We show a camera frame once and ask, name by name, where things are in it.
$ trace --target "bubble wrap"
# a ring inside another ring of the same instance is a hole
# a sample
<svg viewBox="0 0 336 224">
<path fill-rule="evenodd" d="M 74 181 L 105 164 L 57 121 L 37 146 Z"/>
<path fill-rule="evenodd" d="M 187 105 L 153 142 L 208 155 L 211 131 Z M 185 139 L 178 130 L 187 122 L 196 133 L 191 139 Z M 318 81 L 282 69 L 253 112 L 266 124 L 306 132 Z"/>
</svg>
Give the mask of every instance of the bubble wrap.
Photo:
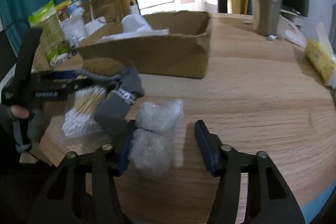
<svg viewBox="0 0 336 224">
<path fill-rule="evenodd" d="M 158 177 L 168 171 L 174 157 L 174 137 L 183 117 L 183 101 L 164 106 L 145 102 L 136 115 L 129 160 L 143 174 Z"/>
</svg>

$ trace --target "hand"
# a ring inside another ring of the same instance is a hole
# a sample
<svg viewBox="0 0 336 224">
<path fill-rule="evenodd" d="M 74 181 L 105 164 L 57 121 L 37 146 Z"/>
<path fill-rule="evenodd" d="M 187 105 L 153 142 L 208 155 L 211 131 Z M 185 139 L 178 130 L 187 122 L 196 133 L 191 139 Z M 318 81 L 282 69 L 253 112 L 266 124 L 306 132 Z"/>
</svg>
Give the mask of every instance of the hand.
<svg viewBox="0 0 336 224">
<path fill-rule="evenodd" d="M 29 116 L 28 109 L 21 106 L 11 106 L 10 110 L 12 111 L 13 115 L 19 119 L 27 119 Z"/>
</svg>

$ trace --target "wood grain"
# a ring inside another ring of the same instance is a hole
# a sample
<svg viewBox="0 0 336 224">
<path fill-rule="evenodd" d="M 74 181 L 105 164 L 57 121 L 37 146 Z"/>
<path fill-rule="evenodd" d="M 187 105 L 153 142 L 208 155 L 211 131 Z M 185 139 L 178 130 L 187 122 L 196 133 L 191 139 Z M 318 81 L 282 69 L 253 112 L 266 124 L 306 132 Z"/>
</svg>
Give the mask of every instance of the wood grain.
<svg viewBox="0 0 336 224">
<path fill-rule="evenodd" d="M 329 90 L 302 48 L 267 41 L 242 24 L 246 20 L 251 17 L 214 16 L 204 79 L 141 75 L 146 95 L 127 118 L 134 118 L 145 101 L 164 104 L 181 98 L 184 120 L 174 142 L 174 162 L 164 176 L 148 179 L 130 165 L 115 179 L 121 206 L 130 217 L 149 223 L 206 223 L 218 179 L 205 170 L 194 139 L 198 119 L 241 152 L 265 150 L 300 206 L 336 180 L 336 110 Z M 54 112 L 62 107 L 49 106 Z M 67 151 L 87 153 L 106 141 L 102 136 L 94 143 L 64 144 L 61 113 L 54 114 L 40 145 L 53 163 Z M 246 202 L 246 179 L 242 181 L 237 223 L 243 221 Z"/>
</svg>

